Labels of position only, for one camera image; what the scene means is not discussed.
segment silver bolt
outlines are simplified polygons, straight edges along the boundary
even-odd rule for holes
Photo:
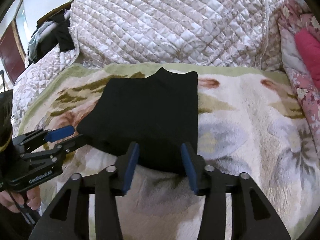
[[[116,171],[116,170],[117,170],[117,167],[114,166],[114,165],[108,166],[108,167],[106,168],[106,171],[107,171],[107,172],[114,172],[114,171]]]
[[[248,173],[246,173],[246,172],[240,173],[240,177],[242,179],[250,179],[250,175]]]
[[[214,171],[214,167],[213,167],[212,165],[206,165],[206,166],[204,167],[204,169],[205,169],[206,171]]]
[[[80,179],[81,178],[81,174],[79,174],[79,173],[74,173],[74,174],[72,174],[72,176],[71,176],[71,179],[72,180],[78,180],[78,179]]]

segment red door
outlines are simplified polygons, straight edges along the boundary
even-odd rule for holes
[[[0,58],[12,84],[26,70],[24,57],[24,50],[13,20],[0,39]]]

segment blue gripper pad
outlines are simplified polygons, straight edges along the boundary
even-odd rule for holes
[[[48,132],[44,137],[47,142],[55,142],[65,137],[71,136],[75,133],[75,128],[72,125],[68,125],[53,131]]]
[[[181,158],[187,177],[189,179],[190,187],[192,191],[197,195],[199,191],[197,186],[197,174],[185,143],[181,145]]]
[[[124,183],[122,188],[123,194],[126,194],[131,187],[131,182],[133,179],[134,170],[137,166],[139,154],[140,154],[139,144],[135,143],[132,149],[130,160],[128,162],[127,170],[125,171],[125,174],[124,174]]]

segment black garment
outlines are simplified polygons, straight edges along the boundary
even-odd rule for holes
[[[69,33],[68,27],[70,20],[65,19],[64,13],[66,10],[61,10],[57,14],[51,16],[48,21],[54,21],[58,24],[37,46],[37,57],[34,63],[41,60],[48,52],[50,52],[57,44],[59,44],[60,52],[75,49],[73,40]]]
[[[140,165],[184,174],[181,144],[197,149],[197,77],[161,68],[147,78],[112,78],[77,131],[92,140],[90,145],[116,156],[136,141]]]

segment fleece blanket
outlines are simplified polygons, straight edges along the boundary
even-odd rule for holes
[[[88,70],[76,64],[41,93],[26,112],[19,133],[76,127],[112,77],[144,78],[160,67],[176,73],[197,71],[198,154],[222,172],[249,173],[296,239],[320,205],[320,172],[310,128],[284,73],[155,63]],[[38,150],[52,147],[45,144]],[[67,155],[63,174],[41,185],[42,211],[74,172],[95,174],[115,160],[90,146]],[[186,178],[137,166],[131,190],[116,201],[125,240],[197,239],[204,197],[193,195]],[[231,224],[228,195],[228,240]],[[95,239],[93,198],[89,225]]]
[[[308,120],[320,157],[320,93],[294,38],[295,34],[306,29],[320,41],[320,25],[304,0],[285,0],[278,23],[284,70]]]
[[[76,60],[91,69],[180,62],[281,70],[276,20],[283,1],[75,0],[69,31],[76,49],[60,53],[56,46],[17,80],[13,134],[37,96]]]

